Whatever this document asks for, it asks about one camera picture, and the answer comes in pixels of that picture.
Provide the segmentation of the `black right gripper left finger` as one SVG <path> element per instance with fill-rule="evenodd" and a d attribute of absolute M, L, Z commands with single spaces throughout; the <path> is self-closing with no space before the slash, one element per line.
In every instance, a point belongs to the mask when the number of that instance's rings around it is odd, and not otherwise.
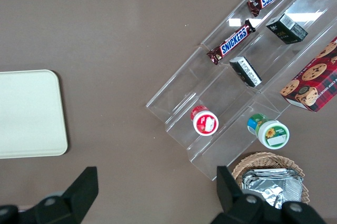
<path fill-rule="evenodd" d="M 1 223 L 81 223 L 97 195 L 97 168 L 87 167 L 60 196 L 49 196 L 25 211 L 2 205 Z"/>

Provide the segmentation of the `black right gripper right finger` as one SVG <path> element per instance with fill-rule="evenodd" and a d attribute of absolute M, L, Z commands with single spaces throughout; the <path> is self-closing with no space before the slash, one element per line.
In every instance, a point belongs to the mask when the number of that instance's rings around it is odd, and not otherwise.
<path fill-rule="evenodd" d="M 281 209 L 253 194 L 244 194 L 226 166 L 217 167 L 217 195 L 223 211 L 211 223 L 326 223 L 311 206 L 285 202 Z"/>

